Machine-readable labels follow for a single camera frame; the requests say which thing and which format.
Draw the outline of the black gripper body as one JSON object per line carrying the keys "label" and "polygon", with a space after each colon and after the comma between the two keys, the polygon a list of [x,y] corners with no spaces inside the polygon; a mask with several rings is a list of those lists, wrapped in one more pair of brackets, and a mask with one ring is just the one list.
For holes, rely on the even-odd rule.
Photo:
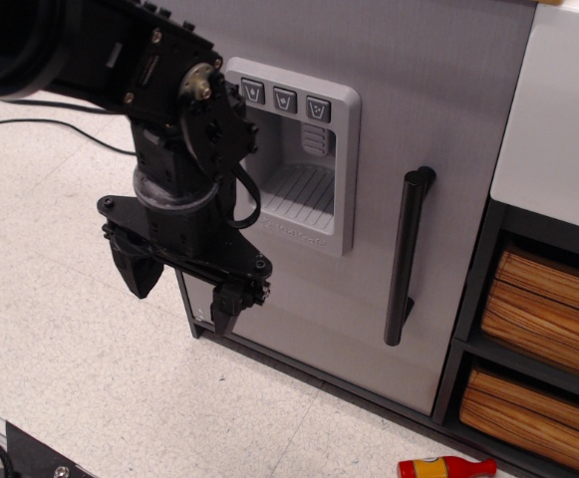
{"label": "black gripper body", "polygon": [[261,305],[267,298],[271,262],[215,207],[190,215],[164,214],[128,196],[105,196],[97,207],[107,219],[103,231],[110,247],[114,242],[123,252],[151,257],[213,286],[241,284],[247,305]]}

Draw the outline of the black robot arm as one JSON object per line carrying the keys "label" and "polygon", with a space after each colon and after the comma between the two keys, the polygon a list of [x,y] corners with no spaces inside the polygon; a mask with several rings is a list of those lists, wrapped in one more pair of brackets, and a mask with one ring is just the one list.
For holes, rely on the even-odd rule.
{"label": "black robot arm", "polygon": [[234,216],[236,189],[260,193],[242,166],[257,126],[222,58],[187,23],[147,1],[0,1],[0,100],[47,91],[125,116],[134,195],[98,203],[131,292],[146,297],[165,267],[213,288],[218,335],[268,294],[271,262]]}

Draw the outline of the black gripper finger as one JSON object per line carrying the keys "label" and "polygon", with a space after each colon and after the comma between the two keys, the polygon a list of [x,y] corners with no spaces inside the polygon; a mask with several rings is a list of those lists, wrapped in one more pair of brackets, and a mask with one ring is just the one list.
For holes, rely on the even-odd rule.
{"label": "black gripper finger", "polygon": [[161,277],[164,266],[151,257],[132,256],[111,243],[111,251],[118,272],[128,289],[139,299],[148,296]]}
{"label": "black gripper finger", "polygon": [[245,288],[241,284],[223,283],[212,293],[210,306],[214,332],[218,336],[230,334],[241,312],[247,307]]}

